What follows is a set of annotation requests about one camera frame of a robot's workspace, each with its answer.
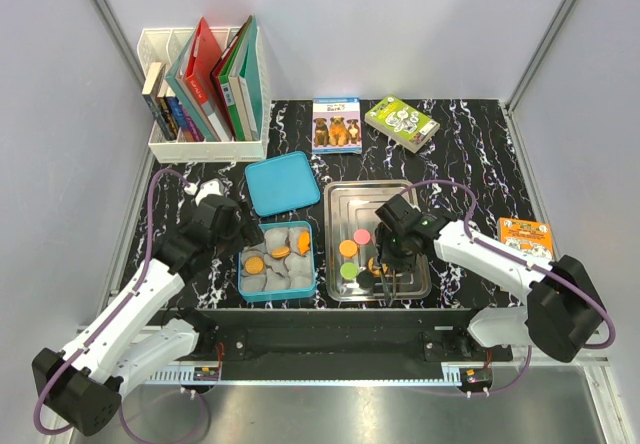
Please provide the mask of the teal box lid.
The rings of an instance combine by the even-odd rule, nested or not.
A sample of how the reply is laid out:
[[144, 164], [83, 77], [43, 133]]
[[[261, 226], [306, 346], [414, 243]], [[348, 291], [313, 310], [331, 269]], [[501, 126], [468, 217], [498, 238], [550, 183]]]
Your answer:
[[245, 177], [251, 202], [260, 217], [311, 206], [321, 198], [309, 159], [302, 151], [250, 164]]

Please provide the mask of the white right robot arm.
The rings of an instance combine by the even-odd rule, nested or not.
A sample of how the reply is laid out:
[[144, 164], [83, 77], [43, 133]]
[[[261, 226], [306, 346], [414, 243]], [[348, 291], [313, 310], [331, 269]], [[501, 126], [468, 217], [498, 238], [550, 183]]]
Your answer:
[[378, 259], [391, 271], [411, 272], [422, 256], [462, 267], [514, 295], [520, 306], [485, 308], [454, 335], [454, 348], [476, 360], [496, 346], [535, 346], [548, 357], [571, 362], [608, 320], [585, 266], [519, 253], [464, 220], [422, 213], [396, 194], [379, 207]]

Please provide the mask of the orange fish shaped cookie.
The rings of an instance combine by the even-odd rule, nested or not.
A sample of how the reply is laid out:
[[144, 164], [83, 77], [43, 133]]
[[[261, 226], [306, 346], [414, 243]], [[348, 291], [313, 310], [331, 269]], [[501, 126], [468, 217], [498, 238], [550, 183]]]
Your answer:
[[301, 232], [297, 240], [298, 254], [306, 255], [311, 249], [311, 235], [308, 231]]

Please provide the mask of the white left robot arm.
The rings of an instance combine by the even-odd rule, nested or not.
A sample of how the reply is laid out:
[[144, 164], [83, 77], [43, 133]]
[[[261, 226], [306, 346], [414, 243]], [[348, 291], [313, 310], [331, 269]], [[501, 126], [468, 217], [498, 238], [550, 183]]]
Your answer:
[[264, 236], [249, 203], [226, 196], [217, 180], [188, 185], [195, 211], [174, 231], [152, 241], [142, 266], [98, 317], [62, 349], [43, 348], [31, 367], [38, 400], [34, 424], [48, 408], [85, 436], [102, 430], [135, 387], [183, 358], [220, 357], [217, 323], [201, 312], [177, 311], [154, 334], [133, 340], [150, 319], [214, 259], [240, 253]]

